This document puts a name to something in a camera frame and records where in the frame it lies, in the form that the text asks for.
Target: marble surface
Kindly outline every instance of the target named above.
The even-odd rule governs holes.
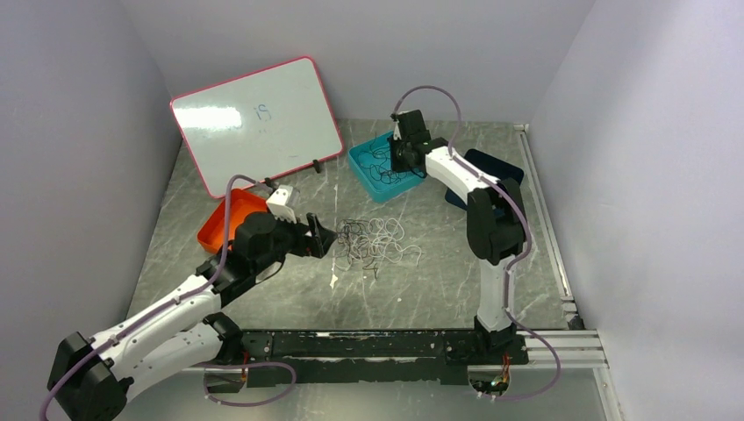
[[[454,122],[428,122],[433,136],[448,139]],[[392,129],[389,120],[340,120],[347,148]],[[510,125],[466,123],[457,149],[475,147],[527,170],[523,150]],[[348,270],[334,245],[324,259],[288,256],[284,269],[251,289],[224,311],[248,329],[368,329],[469,327],[479,300],[479,268],[465,237],[465,211],[445,202],[445,186],[431,177],[387,203],[373,202],[348,166],[346,153],[327,161],[318,175],[310,168],[279,180],[301,190],[296,210],[314,212],[326,227],[345,218],[398,218],[405,229],[402,245],[420,246],[423,254],[405,255],[398,264],[383,263],[375,277],[358,263]],[[517,269],[516,314],[541,329],[564,329],[561,299],[547,252],[545,226],[531,177],[522,183],[533,252]],[[163,198],[145,264],[132,299],[130,316],[174,289],[208,254],[196,235],[218,201],[209,198],[183,146]]]
[[[550,381],[551,370],[514,370],[509,394],[529,393]],[[126,404],[117,421],[607,421],[591,368],[563,369],[561,380],[529,402],[492,402],[474,397],[468,386],[438,382],[300,384],[280,401],[255,408],[231,408],[203,398],[202,373],[174,375]],[[248,388],[219,398],[257,402],[279,393]]]

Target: teal bin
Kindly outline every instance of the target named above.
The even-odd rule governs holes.
[[[388,137],[392,135],[393,132],[385,133],[348,151],[349,167],[377,203],[387,202],[411,187],[418,186],[425,177],[423,173],[395,173],[390,169]]]

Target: white wall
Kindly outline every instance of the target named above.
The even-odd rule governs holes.
[[[387,118],[409,88],[467,119],[528,121],[594,0],[122,0],[172,94],[300,55],[337,117]],[[427,118],[447,99],[411,97]]]
[[[627,419],[744,418],[744,3],[597,0],[530,140]]]
[[[180,137],[117,1],[3,2],[0,39],[0,419],[27,420],[57,344],[125,315]]]

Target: orange tray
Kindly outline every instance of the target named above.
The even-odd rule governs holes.
[[[266,199],[248,193],[241,189],[230,192],[230,237],[235,238],[235,229],[243,223],[248,215],[254,212],[268,212]],[[225,229],[225,199],[211,214],[202,229],[197,233],[197,240],[204,250],[216,253],[222,246],[223,230]]]

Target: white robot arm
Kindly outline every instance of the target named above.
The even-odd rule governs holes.
[[[495,332],[503,332],[505,338],[510,337],[516,326],[506,316],[505,309],[513,308],[514,288],[504,285],[504,267],[522,251],[525,233],[511,208],[486,181],[502,184],[524,212],[518,184],[486,174],[478,178],[463,168],[454,155],[460,158],[459,161],[464,159],[456,151],[450,153],[444,139],[431,138],[421,111],[401,112],[392,117],[396,122],[395,131],[389,139],[392,169],[430,175],[468,204],[468,241],[473,253],[480,259],[481,269],[481,301],[476,324],[480,324],[491,336],[497,336]],[[504,210],[504,216],[500,219],[493,217],[495,206]]]
[[[78,332],[65,338],[47,388],[59,389],[54,397],[68,416],[75,421],[112,420],[127,401],[186,367],[205,361],[243,362],[236,359],[244,348],[242,330],[220,309],[265,279],[288,253],[321,258],[336,239],[314,214],[307,214],[307,225],[300,223],[289,207],[291,199],[292,189],[280,186],[267,201],[272,213],[246,217],[221,271],[220,250],[139,314],[88,339]],[[208,284],[212,277],[214,282]],[[65,376],[68,380],[61,382]]]

